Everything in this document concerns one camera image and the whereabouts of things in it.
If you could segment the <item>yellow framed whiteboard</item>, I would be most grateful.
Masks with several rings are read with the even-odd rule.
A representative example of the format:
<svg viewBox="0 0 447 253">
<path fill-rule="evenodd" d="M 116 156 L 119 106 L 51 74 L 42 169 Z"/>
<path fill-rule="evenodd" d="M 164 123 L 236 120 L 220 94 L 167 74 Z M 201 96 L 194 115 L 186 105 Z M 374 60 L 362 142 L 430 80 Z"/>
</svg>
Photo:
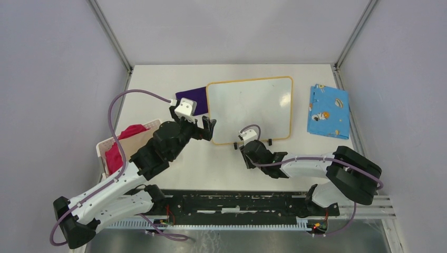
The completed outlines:
<svg viewBox="0 0 447 253">
<path fill-rule="evenodd" d="M 209 116 L 217 121 L 212 142 L 240 142 L 238 134 L 253 124 L 260 139 L 291 135 L 294 80 L 290 76 L 212 82 L 206 86 Z"/>
</svg>

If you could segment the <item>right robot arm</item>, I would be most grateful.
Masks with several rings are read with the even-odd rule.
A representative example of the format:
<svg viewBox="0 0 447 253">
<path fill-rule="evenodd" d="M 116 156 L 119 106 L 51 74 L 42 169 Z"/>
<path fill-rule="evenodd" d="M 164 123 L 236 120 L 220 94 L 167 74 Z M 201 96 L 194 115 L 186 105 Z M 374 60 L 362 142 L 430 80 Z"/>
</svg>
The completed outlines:
<svg viewBox="0 0 447 253">
<path fill-rule="evenodd" d="M 309 177 L 325 179 L 308 192 L 305 210 L 320 214 L 332 204 L 357 203 L 371 205 L 377 190 L 384 187 L 382 169 L 347 146 L 319 156 L 271 152 L 259 140 L 250 140 L 239 148 L 249 169 L 258 168 L 274 179 Z"/>
</svg>

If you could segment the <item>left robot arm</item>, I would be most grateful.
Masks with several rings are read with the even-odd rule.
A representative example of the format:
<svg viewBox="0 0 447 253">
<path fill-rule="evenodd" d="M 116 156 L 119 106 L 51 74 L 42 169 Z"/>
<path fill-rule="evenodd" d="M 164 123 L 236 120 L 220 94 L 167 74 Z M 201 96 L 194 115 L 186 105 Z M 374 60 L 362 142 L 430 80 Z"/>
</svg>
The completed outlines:
<svg viewBox="0 0 447 253">
<path fill-rule="evenodd" d="M 76 197 L 54 200 L 56 224 L 50 233 L 52 245 L 77 249 L 116 221 L 148 211 L 159 215 L 165 210 L 166 201 L 156 185 L 148 185 L 127 197 L 125 193 L 169 168 L 190 140 L 211 141 L 217 123 L 203 116 L 203 126 L 199 127 L 197 119 L 183 112 L 181 106 L 169 109 L 173 119 L 161 123 L 147 143 L 115 173 Z"/>
</svg>

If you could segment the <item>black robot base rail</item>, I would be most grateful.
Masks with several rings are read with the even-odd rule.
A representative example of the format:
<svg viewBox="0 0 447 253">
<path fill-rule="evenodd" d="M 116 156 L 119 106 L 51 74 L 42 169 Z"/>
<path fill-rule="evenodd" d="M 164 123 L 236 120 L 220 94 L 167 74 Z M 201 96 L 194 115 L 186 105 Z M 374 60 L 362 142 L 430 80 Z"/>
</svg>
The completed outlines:
<svg viewBox="0 0 447 253">
<path fill-rule="evenodd" d="M 162 190 L 147 216 L 173 215 L 175 225 L 295 225 L 298 218 L 336 217 L 336 203 L 321 208 L 304 192 Z"/>
</svg>

